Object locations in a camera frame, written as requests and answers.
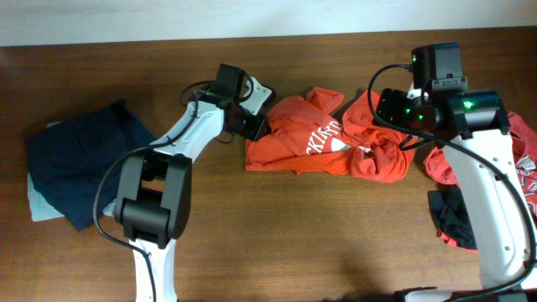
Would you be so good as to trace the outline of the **orange t-shirt white print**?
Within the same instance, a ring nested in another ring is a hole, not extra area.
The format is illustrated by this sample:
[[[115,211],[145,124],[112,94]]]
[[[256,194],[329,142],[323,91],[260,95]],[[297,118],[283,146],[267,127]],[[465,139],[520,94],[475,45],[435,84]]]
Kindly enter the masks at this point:
[[[337,91],[315,87],[305,97],[289,96],[268,111],[271,132],[246,142],[247,171],[327,172],[393,183],[403,179],[414,159],[402,151],[406,136],[373,124],[368,103],[379,94],[362,94],[341,120],[332,113],[343,103]]]

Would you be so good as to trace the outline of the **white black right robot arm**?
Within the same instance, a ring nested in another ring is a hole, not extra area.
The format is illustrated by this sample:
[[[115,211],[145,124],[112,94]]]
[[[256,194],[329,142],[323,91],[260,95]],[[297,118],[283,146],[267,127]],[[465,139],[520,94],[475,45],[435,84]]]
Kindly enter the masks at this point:
[[[434,143],[455,173],[476,239],[481,289],[405,289],[396,301],[534,301],[536,227],[519,183],[508,113],[492,90],[471,91],[457,43],[411,51],[408,92],[383,90],[380,127]]]

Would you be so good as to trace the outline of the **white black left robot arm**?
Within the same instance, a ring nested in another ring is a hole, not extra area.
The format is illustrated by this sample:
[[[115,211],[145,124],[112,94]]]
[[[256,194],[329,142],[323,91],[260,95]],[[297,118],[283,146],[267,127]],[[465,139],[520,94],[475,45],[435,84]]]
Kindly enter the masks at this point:
[[[221,132],[257,140],[268,131],[262,113],[276,97],[255,78],[195,83],[185,113],[161,138],[112,164],[120,169],[114,219],[133,251],[136,299],[176,301],[175,246],[189,220],[192,165]]]

